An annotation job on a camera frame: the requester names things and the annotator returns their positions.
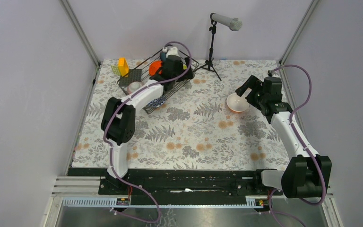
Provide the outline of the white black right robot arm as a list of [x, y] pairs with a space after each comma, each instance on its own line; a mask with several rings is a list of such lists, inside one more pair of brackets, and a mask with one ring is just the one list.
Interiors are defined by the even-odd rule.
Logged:
[[322, 203], [326, 197], [332, 162], [328, 156], [321, 156], [308, 142], [296, 120], [291, 106], [282, 101], [282, 80], [266, 77], [264, 80], [251, 75], [236, 94], [245, 97], [248, 104], [260, 110], [267, 122], [280, 137], [288, 155], [289, 163], [284, 171], [260, 169], [257, 179], [252, 182], [256, 194], [263, 195], [270, 188], [281, 190], [287, 198], [319, 198]]

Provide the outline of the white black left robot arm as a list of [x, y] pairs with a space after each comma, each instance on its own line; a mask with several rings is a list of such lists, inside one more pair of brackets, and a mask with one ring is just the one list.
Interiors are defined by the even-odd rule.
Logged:
[[172, 89], [178, 80], [191, 79], [191, 61], [190, 56], [181, 59], [178, 55], [170, 54], [155, 74], [136, 91], [121, 99], [112, 97], [108, 100], [101, 129], [104, 132], [103, 140], [109, 145], [107, 172], [113, 177], [109, 187], [114, 193], [123, 194], [128, 187], [123, 177], [128, 171], [127, 147], [135, 133], [136, 114]]

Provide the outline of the orange bowl white inside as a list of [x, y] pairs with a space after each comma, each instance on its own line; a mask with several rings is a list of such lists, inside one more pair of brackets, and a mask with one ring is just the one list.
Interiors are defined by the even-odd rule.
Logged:
[[236, 113], [244, 112], [248, 110], [250, 106], [243, 97], [238, 96], [236, 93], [232, 93], [228, 96], [226, 105], [231, 111]]

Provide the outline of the dark teal bowl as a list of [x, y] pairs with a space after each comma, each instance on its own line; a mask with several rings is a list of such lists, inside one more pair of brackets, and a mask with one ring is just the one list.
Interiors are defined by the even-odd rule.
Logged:
[[162, 50], [161, 52], [160, 52], [160, 56], [159, 56], [159, 58], [160, 58], [160, 61], [162, 61], [162, 62], [165, 62], [166, 61], [166, 59], [167, 59], [167, 50]]

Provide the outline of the black wire dish rack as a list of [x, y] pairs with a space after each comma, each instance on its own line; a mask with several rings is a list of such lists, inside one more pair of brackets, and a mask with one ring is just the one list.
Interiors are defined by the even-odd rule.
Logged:
[[[149, 72], [148, 72], [149, 66], [150, 66], [150, 64], [152, 62], [160, 60], [159, 56], [160, 56], [160, 52], [161, 51], [162, 50], [157, 51], [155, 54], [153, 54], [152, 56], [148, 57], [147, 59], [143, 60], [141, 63], [138, 63], [135, 67], [133, 67], [132, 69], [130, 69], [130, 70], [133, 70], [133, 69], [141, 69], [142, 70], [141, 83], [143, 83], [144, 85], [151, 80], [150, 79]], [[199, 67], [199, 62], [197, 60], [195, 60], [194, 58], [189, 58], [189, 55], [188, 55], [187, 52], [183, 52], [183, 51], [180, 51], [179, 50], [179, 55], [180, 55], [181, 60], [182, 60], [182, 62], [184, 64], [185, 71], [181, 75], [177, 76], [176, 78], [169, 79], [169, 80], [164, 80], [165, 83], [171, 82], [171, 81], [174, 81], [174, 80], [177, 80], [178, 78], [182, 77], [185, 73], [187, 73], [187, 71], [189, 69], [192, 69], [192, 72], [193, 72], [193, 74], [195, 76], [195, 73], [196, 73], [196, 71], [197, 71], [197, 69]], [[164, 86], [162, 85], [163, 86], [163, 91], [162, 91], [160, 97], [161, 96], [165, 96], [166, 97], [166, 100], [168, 100], [178, 90], [180, 90], [181, 88], [183, 88], [190, 80], [192, 80], [192, 79], [185, 80], [185, 81], [181, 81], [181, 82], [176, 82], [175, 85], [174, 85], [174, 87], [173, 87], [173, 89], [172, 90], [169, 90], [169, 91], [164, 91]], [[120, 87], [120, 88], [121, 88], [121, 90], [125, 94], [129, 95], [127, 93], [127, 87]], [[146, 105], [146, 106], [143, 107], [143, 110], [147, 114], [152, 113], [155, 109], [156, 108], [148, 107], [148, 105]]]

